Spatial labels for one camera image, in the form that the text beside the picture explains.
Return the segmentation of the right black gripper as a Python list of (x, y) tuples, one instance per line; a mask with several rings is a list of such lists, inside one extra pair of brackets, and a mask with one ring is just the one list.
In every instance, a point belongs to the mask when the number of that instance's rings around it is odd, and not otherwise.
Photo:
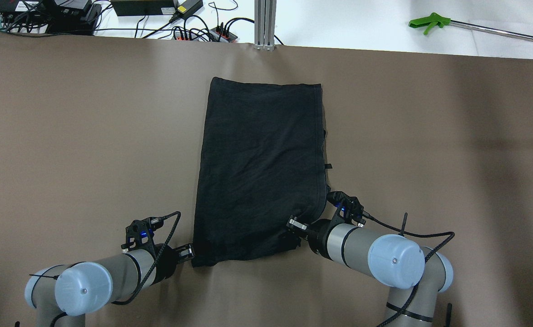
[(293, 233), (306, 233), (306, 240), (311, 251), (323, 258), (330, 259), (327, 250), (327, 240), (331, 231), (330, 219), (319, 219), (310, 226), (306, 226), (298, 222), (297, 217), (289, 217), (286, 227)]

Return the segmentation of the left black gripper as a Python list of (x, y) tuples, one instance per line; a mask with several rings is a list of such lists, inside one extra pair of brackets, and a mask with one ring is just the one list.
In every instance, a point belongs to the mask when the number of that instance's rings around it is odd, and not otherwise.
[(163, 247), (163, 253), (159, 255), (161, 250), (162, 246), (156, 245), (156, 254), (159, 256), (156, 265), (156, 283), (170, 278), (175, 273), (178, 264), (188, 262), (196, 256), (192, 243), (181, 245), (175, 250), (170, 246), (165, 246)]

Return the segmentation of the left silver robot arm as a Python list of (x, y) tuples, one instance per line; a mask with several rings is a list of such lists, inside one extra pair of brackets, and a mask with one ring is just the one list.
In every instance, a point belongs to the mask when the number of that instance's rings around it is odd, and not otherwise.
[(55, 265), (30, 276), (24, 298), (36, 309), (39, 327), (84, 327), (86, 314), (170, 278), (178, 264), (194, 255), (186, 244), (167, 248), (158, 262), (146, 250), (133, 250), (94, 262)]

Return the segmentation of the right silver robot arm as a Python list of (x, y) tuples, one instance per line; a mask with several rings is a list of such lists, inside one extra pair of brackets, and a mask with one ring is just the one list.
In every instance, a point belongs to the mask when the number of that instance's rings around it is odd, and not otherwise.
[(454, 280), (449, 259), (399, 234), (382, 234), (341, 218), (308, 225), (290, 217), (287, 227), (323, 258), (389, 287), (383, 327), (430, 327), (438, 295)]

